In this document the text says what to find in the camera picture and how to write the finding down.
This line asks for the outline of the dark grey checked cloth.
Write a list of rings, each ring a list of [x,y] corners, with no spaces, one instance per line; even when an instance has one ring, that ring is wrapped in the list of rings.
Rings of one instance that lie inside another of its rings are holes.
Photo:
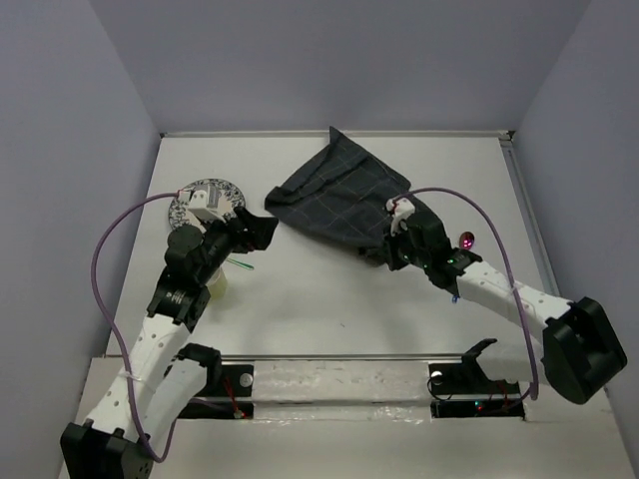
[[[328,144],[265,198],[265,209],[309,236],[351,248],[372,264],[388,262],[383,237],[386,202],[410,190],[410,181],[340,130]]]

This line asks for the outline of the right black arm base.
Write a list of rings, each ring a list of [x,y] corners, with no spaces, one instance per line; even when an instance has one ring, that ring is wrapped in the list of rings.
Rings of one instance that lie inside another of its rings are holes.
[[[461,362],[430,364],[428,372],[426,387],[434,419],[525,418],[517,382],[489,380]]]

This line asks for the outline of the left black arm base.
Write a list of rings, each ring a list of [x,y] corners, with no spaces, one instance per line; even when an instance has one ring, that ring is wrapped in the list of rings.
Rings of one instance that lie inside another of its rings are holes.
[[[179,419],[253,419],[254,366],[250,363],[222,365],[218,379],[208,375],[205,387],[181,411]]]

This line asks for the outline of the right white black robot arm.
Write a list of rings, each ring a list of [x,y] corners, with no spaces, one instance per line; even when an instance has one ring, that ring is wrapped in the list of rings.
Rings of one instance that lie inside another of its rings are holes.
[[[519,325],[541,346],[538,376],[564,399],[586,403],[626,367],[626,353],[596,300],[571,301],[510,280],[478,254],[452,246],[441,219],[407,199],[390,200],[386,209],[388,267],[415,266],[434,286]]]

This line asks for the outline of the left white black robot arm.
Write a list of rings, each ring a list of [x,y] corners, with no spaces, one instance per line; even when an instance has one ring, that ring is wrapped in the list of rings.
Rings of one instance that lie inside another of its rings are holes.
[[[279,222],[237,207],[227,220],[203,229],[191,225],[167,239],[165,267],[123,366],[81,424],[70,423],[61,439],[72,478],[147,478],[166,460],[175,423],[198,393],[221,382],[218,350],[190,341],[208,305],[208,284],[233,252],[265,250]]]

